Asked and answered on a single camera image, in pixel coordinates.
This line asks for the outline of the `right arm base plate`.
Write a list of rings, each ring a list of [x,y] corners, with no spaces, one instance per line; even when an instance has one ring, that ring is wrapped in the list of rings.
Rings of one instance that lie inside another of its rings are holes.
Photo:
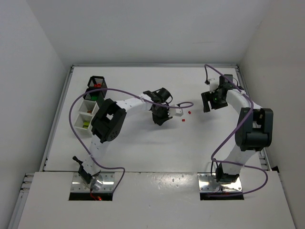
[[[197,177],[200,193],[239,193],[243,190],[240,178],[235,182],[221,183],[216,182],[216,179],[210,173],[198,173]]]

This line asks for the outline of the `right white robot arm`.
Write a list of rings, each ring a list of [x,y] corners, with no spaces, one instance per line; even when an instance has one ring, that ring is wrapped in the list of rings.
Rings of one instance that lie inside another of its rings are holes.
[[[237,126],[229,135],[234,137],[235,145],[224,161],[216,163],[214,178],[219,183],[235,182],[252,155],[269,147],[272,142],[272,109],[254,103],[233,80],[229,74],[207,79],[205,84],[209,91],[201,94],[205,113],[231,105],[239,115]]]

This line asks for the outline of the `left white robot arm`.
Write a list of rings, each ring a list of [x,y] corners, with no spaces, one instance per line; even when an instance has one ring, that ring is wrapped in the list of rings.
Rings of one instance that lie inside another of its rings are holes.
[[[71,114],[76,102],[80,98],[90,93],[107,91],[128,94],[132,96],[132,98],[122,101],[114,101],[110,98],[98,100],[99,109],[89,122],[91,125],[92,139],[90,148],[88,148],[76,133],[75,127],[73,127],[71,123]],[[145,91],[140,95],[135,95],[127,91],[114,88],[94,88],[81,94],[73,101],[69,110],[69,124],[72,132],[90,156],[91,162],[82,162],[78,160],[77,157],[74,157],[73,159],[80,165],[78,173],[86,184],[92,184],[93,178],[99,173],[91,167],[91,164],[95,164],[101,169],[121,169],[123,172],[125,172],[125,168],[123,167],[102,166],[97,161],[98,156],[105,153],[109,143],[118,137],[127,116],[131,116],[139,112],[151,111],[153,122],[159,126],[172,119],[173,115],[170,114],[170,110],[175,109],[176,107],[169,105],[169,102],[167,101],[169,98],[172,99],[172,95],[165,88],[161,88],[156,91]]]

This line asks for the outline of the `red round flower lego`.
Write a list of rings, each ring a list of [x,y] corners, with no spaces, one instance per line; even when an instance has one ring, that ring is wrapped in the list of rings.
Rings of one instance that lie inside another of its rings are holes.
[[[101,87],[102,87],[102,85],[100,83],[97,83],[94,85],[94,88],[101,88]]]

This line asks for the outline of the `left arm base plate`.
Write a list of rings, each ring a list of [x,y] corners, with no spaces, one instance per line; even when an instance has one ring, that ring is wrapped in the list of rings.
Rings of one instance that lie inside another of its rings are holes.
[[[73,174],[71,193],[111,193],[114,189],[114,173],[100,172],[89,184],[78,174]]]

